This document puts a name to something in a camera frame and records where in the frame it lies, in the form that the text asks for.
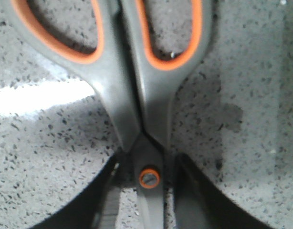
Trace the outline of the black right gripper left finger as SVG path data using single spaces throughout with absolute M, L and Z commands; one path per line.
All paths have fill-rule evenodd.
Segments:
M 119 211 L 120 161 L 111 157 L 95 179 L 35 229 L 114 229 Z

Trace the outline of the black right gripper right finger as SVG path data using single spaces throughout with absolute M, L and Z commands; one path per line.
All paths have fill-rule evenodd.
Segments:
M 179 229 L 269 228 L 220 192 L 186 154 L 175 158 L 173 191 Z

